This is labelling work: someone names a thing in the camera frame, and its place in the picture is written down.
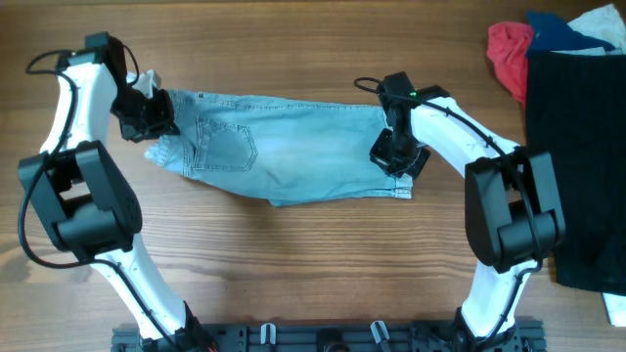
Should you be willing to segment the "light blue denim jeans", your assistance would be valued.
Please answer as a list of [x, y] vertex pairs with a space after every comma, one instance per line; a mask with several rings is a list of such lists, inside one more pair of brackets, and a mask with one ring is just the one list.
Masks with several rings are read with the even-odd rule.
[[171, 89], [179, 129], [145, 152], [162, 169], [274, 206], [341, 198], [410, 198], [369, 152], [382, 108]]

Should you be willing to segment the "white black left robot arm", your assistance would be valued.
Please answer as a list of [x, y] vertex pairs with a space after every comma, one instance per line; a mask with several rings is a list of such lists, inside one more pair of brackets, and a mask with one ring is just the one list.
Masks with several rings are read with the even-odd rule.
[[82, 50], [52, 54], [58, 60], [49, 72], [60, 84], [53, 126], [39, 154], [18, 167], [22, 250], [40, 266], [65, 267], [38, 257], [28, 244], [25, 213], [32, 207], [53, 246], [73, 254], [69, 268], [97, 270], [134, 316], [134, 342], [117, 338], [112, 350], [212, 349], [211, 336], [147, 252], [140, 203], [106, 149], [112, 116], [126, 141], [178, 134], [168, 93], [156, 85], [136, 89], [138, 80], [126, 68], [132, 52], [106, 32], [86, 36]]

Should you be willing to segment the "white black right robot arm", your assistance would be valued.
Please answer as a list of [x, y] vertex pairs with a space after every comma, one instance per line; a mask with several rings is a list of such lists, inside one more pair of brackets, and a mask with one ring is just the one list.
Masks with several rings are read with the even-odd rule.
[[477, 258], [469, 295], [448, 327], [418, 335], [452, 351], [521, 346], [514, 311], [528, 279], [564, 238], [552, 158], [493, 133], [438, 86], [417, 90], [405, 72], [375, 82], [387, 126], [370, 151], [386, 175], [417, 178], [432, 152], [465, 182], [465, 228]]

